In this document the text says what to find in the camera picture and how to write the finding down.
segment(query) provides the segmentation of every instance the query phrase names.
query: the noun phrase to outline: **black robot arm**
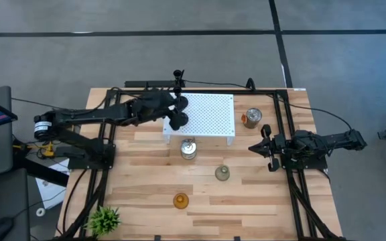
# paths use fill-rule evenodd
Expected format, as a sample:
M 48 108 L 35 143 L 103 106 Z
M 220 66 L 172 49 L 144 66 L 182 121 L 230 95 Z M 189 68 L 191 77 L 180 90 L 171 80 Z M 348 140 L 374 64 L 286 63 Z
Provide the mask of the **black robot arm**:
M 104 144 L 99 138 L 89 139 L 68 130 L 72 125 L 107 123 L 126 127 L 140 125 L 158 118 L 168 117 L 170 126 L 178 130 L 188 122 L 182 111 L 187 107 L 187 98 L 180 95 L 181 88 L 174 88 L 176 97 L 167 90 L 150 90 L 124 103 L 104 109 L 52 110 L 34 117 L 34 137 L 39 141 L 59 140 L 76 147 L 60 147 L 56 156 L 70 158 L 70 169 L 108 169 L 113 165 L 115 146 Z
M 291 140 L 286 140 L 282 134 L 270 139 L 271 128 L 263 125 L 261 136 L 263 140 L 248 150 L 264 157 L 270 157 L 270 171 L 279 168 L 279 161 L 274 157 L 280 154 L 282 165 L 292 169 L 326 169 L 325 156 L 330 156 L 335 149 L 363 150 L 367 144 L 361 134 L 356 130 L 345 133 L 320 136 L 310 131 L 298 130 Z

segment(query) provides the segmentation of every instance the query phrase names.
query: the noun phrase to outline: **black stand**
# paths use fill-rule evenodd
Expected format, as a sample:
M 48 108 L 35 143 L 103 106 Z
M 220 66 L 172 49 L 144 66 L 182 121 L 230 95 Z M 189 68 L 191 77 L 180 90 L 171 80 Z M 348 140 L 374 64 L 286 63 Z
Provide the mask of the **black stand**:
M 174 88 L 186 87 L 185 81 L 182 79 L 184 70 L 175 70 L 173 75 L 175 80 L 148 80 L 148 81 L 125 81 L 126 88 Z
M 13 141 L 13 145 L 24 146 L 25 143 L 22 143 L 21 141 L 18 141 L 16 139 Z M 28 175 L 38 177 L 50 183 L 61 185 L 62 187 L 66 187 L 69 178 L 67 174 L 63 174 L 59 171 L 53 170 L 51 168 L 33 162 L 29 159 L 26 159 L 26 155 L 28 153 L 29 149 L 27 148 L 13 148 L 13 170 L 24 168 L 26 169 Z

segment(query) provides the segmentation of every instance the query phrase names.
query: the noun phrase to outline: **orange object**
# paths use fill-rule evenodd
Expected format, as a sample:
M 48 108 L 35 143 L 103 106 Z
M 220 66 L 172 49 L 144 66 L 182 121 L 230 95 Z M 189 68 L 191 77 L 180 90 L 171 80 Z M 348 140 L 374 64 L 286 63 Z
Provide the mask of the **orange object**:
M 188 196 L 185 193 L 179 193 L 174 197 L 174 206 L 178 209 L 184 209 L 188 206 Z
M 244 124 L 247 123 L 247 116 L 245 114 L 242 114 L 241 121 Z

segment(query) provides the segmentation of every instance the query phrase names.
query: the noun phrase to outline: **black metal frame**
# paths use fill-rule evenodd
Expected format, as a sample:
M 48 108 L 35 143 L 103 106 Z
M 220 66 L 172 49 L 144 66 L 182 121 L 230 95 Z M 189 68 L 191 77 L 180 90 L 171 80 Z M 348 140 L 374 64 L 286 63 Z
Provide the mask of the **black metal frame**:
M 105 102 L 104 108 L 108 108 L 109 103 L 111 101 L 110 97 L 115 96 L 115 101 L 120 102 L 121 96 L 123 94 L 143 94 L 146 92 L 147 89 L 144 90 L 123 90 L 123 92 L 118 90 L 108 90 L 107 91 L 107 100 Z M 283 125 L 283 117 L 281 113 L 281 107 L 279 102 L 283 100 L 284 103 L 284 109 L 287 116 L 287 123 L 289 127 L 289 132 L 291 135 L 294 134 L 295 128 L 294 128 L 294 121 L 293 116 L 290 108 L 290 100 L 288 98 L 287 90 L 220 90 L 220 89 L 208 89 L 208 90 L 183 90 L 185 93 L 207 93 L 207 94 L 239 94 L 239 95 L 267 95 L 270 97 L 273 97 L 273 103 L 275 105 L 275 113 L 277 118 L 277 124 L 278 124 L 278 130 L 279 133 L 285 134 L 284 125 Z M 101 127 L 99 129 L 99 137 L 104 138 L 106 124 L 101 124 Z M 109 133 L 109 143 L 114 142 L 115 138 L 115 125 L 111 125 L 110 133 Z M 281 162 L 284 162 L 283 155 L 281 156 Z M 290 199 L 292 201 L 292 208 L 293 208 L 293 216 L 294 221 L 296 225 L 296 233 L 299 240 L 340 240 L 339 237 L 334 235 L 327 227 L 326 225 L 319 219 L 316 212 L 312 209 L 310 205 L 310 198 L 308 194 L 308 187 L 306 185 L 306 178 L 304 174 L 303 169 L 297 169 L 298 178 L 300 182 L 300 188 L 297 186 L 295 179 L 294 179 L 294 173 L 293 169 L 291 168 L 285 168 L 286 174 L 287 174 L 287 182 L 290 190 Z M 97 170 L 92 170 L 92 173 L 90 175 L 89 185 L 88 185 L 88 191 L 87 191 L 87 197 L 85 200 L 85 205 L 88 205 L 90 200 L 92 199 L 92 194 L 94 192 L 94 187 L 96 183 L 97 178 Z M 102 177 L 105 185 L 107 184 L 108 179 L 108 171 L 103 171 Z M 105 185 L 104 190 L 101 192 L 99 198 L 98 198 L 98 205 L 102 206 L 104 204 L 105 200 Z M 309 227 L 309 233 L 310 237 L 306 237 L 304 235 L 304 230 L 302 227 L 302 219 L 300 217 L 300 209 L 298 205 L 298 201 L 302 204 L 302 206 L 305 208 L 307 213 L 307 219 L 308 219 L 308 227 Z M 322 233 L 324 238 L 318 238 L 316 228 Z M 81 227 L 80 229 L 80 237 L 85 237 L 86 230 Z
M 26 147 L 25 143 L 22 143 L 17 139 L 13 140 L 13 145 Z M 26 169 L 26 172 L 28 175 L 31 175 L 33 177 L 38 177 L 50 183 L 61 185 L 62 187 L 66 187 L 66 185 L 68 184 L 69 176 L 65 173 L 61 173 L 60 171 L 56 171 L 54 169 L 40 165 L 34 161 L 27 159 L 26 156 L 30 152 L 30 150 L 31 149 L 29 148 L 24 148 L 24 149 L 13 148 L 12 170 L 24 168 Z

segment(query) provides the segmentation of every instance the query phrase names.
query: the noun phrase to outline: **wooden tabletop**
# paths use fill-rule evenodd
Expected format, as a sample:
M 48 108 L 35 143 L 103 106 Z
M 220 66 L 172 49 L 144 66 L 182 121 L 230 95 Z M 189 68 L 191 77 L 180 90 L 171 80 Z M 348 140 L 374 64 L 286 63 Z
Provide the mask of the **wooden tabletop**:
M 87 108 L 98 105 L 106 91 L 91 89 Z M 287 91 L 290 103 L 310 106 L 306 91 Z M 130 98 L 123 96 L 122 102 Z M 105 206 L 119 208 L 122 224 L 101 240 L 153 240 L 154 235 L 161 235 L 162 240 L 232 240 L 233 236 L 244 240 L 297 240 L 285 171 L 269 172 L 269 159 L 248 151 L 262 138 L 259 127 L 247 129 L 241 122 L 241 115 L 255 107 L 263 113 L 259 126 L 270 124 L 273 134 L 277 134 L 273 99 L 264 95 L 235 95 L 234 101 L 233 144 L 227 146 L 225 138 L 198 137 L 197 156 L 191 161 L 180 155 L 182 137 L 172 137 L 171 143 L 165 144 L 162 119 L 138 127 L 117 127 L 117 156 L 109 171 Z M 281 112 L 288 134 L 283 105 Z M 310 110 L 292 107 L 292 114 L 296 129 L 316 131 Z M 97 137 L 98 131 L 99 125 L 81 128 L 81 134 L 89 138 Z M 230 169 L 227 181 L 214 176 L 215 169 L 222 164 Z M 68 194 L 81 172 L 70 174 L 59 229 Z M 341 236 L 327 178 L 315 170 L 306 170 L 305 174 L 312 207 L 330 230 Z M 84 206 L 89 177 L 87 171 L 72 196 L 67 227 Z M 185 193 L 190 199 L 184 210 L 173 205 L 177 193 Z M 306 214 L 303 208 L 300 211 L 308 235 Z

